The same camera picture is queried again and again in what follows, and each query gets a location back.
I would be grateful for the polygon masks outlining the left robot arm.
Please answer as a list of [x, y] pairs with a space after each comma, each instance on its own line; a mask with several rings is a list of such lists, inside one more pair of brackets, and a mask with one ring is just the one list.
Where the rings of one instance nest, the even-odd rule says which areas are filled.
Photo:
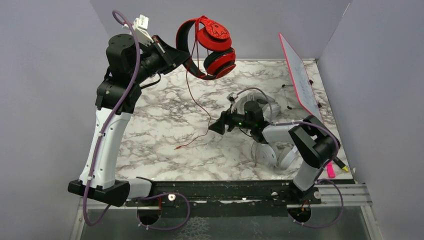
[[89, 155], [79, 178], [69, 182], [70, 193], [115, 207], [138, 198], [144, 205], [157, 200], [149, 179], [116, 179], [123, 134], [141, 96], [141, 83], [172, 72], [190, 58], [187, 51], [166, 44], [158, 35], [149, 44], [130, 34], [111, 37], [106, 49], [108, 68], [96, 90], [96, 122]]

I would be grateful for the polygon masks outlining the white gaming headset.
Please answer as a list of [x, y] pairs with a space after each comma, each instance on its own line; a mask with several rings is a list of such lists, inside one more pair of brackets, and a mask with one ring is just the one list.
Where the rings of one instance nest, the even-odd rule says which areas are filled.
[[280, 170], [287, 170], [292, 162], [298, 158], [298, 148], [296, 146], [280, 150], [273, 143], [254, 142], [250, 153], [256, 164], [260, 163], [269, 168]]

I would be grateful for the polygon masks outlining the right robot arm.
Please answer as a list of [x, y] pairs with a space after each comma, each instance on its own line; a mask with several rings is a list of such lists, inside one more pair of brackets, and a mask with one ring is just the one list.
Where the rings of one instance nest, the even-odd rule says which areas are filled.
[[295, 145], [303, 162], [288, 190], [289, 199], [300, 204], [309, 196], [308, 190], [314, 186], [324, 167], [338, 154], [340, 142], [335, 135], [314, 115], [303, 120], [285, 123], [271, 123], [265, 120], [259, 103], [250, 100], [244, 104], [244, 113], [230, 109], [222, 111], [218, 120], [208, 129], [223, 135], [234, 128], [250, 131], [259, 144], [269, 145], [288, 142]]

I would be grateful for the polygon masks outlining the red headphones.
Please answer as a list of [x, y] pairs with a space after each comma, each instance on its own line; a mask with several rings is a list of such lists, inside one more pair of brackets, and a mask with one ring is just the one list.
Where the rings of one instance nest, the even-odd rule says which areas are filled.
[[194, 63], [192, 57], [183, 63], [185, 69], [194, 77], [206, 81], [216, 80], [229, 74], [236, 67], [236, 51], [228, 29], [221, 23], [204, 15], [185, 21], [176, 33], [176, 48], [192, 54], [188, 38], [194, 27], [194, 47], [202, 46], [208, 51], [203, 61], [205, 72]]

